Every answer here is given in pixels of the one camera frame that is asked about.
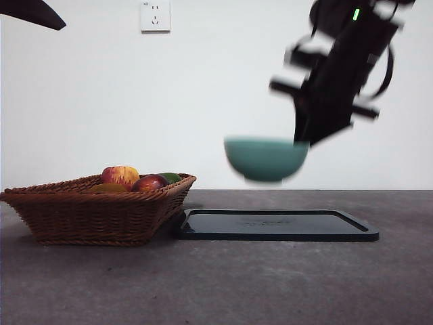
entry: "tabletop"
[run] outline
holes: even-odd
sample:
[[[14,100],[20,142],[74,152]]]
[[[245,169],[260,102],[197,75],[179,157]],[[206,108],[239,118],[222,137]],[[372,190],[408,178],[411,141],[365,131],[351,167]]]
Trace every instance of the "tabletop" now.
[[[1,205],[4,325],[433,324],[433,191],[191,190],[185,209],[333,209],[376,242],[42,246]]]

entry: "wall socket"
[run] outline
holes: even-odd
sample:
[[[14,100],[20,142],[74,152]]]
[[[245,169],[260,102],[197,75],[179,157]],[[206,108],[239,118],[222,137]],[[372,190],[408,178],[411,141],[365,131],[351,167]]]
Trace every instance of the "wall socket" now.
[[[146,1],[141,4],[141,32],[170,32],[170,0]]]

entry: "wicker basket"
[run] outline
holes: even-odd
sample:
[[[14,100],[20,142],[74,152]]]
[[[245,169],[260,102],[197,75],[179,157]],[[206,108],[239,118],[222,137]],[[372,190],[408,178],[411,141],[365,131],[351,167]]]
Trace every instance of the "wicker basket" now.
[[[44,244],[139,246],[181,206],[196,177],[179,174],[181,181],[150,192],[94,193],[101,183],[93,175],[0,194]]]

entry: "white wall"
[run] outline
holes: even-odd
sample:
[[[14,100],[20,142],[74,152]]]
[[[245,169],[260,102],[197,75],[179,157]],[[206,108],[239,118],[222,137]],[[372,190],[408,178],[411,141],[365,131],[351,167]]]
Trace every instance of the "white wall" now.
[[[196,189],[433,190],[431,1],[398,14],[406,26],[394,38],[393,82],[375,102],[380,118],[354,117],[353,130],[317,144],[299,173],[269,186],[231,170],[223,138],[293,136],[292,101],[268,83],[302,82],[282,60],[310,32],[313,1],[172,0],[169,35],[140,33],[138,0],[47,2],[64,30],[1,17],[2,189],[131,165],[192,173]]]

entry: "bowl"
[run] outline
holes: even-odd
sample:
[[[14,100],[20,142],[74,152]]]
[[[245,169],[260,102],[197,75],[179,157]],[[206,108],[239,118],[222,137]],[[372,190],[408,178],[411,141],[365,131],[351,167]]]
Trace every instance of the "bowl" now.
[[[259,137],[226,137],[225,154],[231,166],[246,179],[281,181],[304,163],[309,142]]]

